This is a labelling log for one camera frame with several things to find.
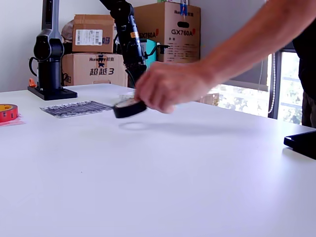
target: hand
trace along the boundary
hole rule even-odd
[[[135,99],[154,110],[171,113],[174,105],[196,101],[212,86],[201,63],[154,63],[136,83]]]

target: robotic arm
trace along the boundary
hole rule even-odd
[[[134,19],[134,8],[125,0],[100,0],[115,20],[118,39],[126,71],[133,84],[146,71],[141,42]],[[64,54],[62,37],[58,31],[59,0],[43,0],[42,31],[37,36],[34,56],[30,60],[31,72],[38,77],[37,87],[28,90],[43,100],[76,98],[77,93],[61,86],[61,58]],[[161,51],[168,47],[160,45]],[[32,60],[38,61],[38,73],[31,68]]]

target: black shirt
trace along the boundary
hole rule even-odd
[[[293,40],[293,45],[300,58],[299,78],[303,89],[316,100],[316,20]]]

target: red tape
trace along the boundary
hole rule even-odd
[[[19,117],[16,105],[0,104],[0,122],[9,122]]]

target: window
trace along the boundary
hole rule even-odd
[[[303,88],[298,78],[299,57],[283,52],[281,63],[280,99],[278,119],[301,124]]]
[[[231,85],[219,85],[212,92],[220,94],[219,107],[252,115],[268,116],[269,93]]]

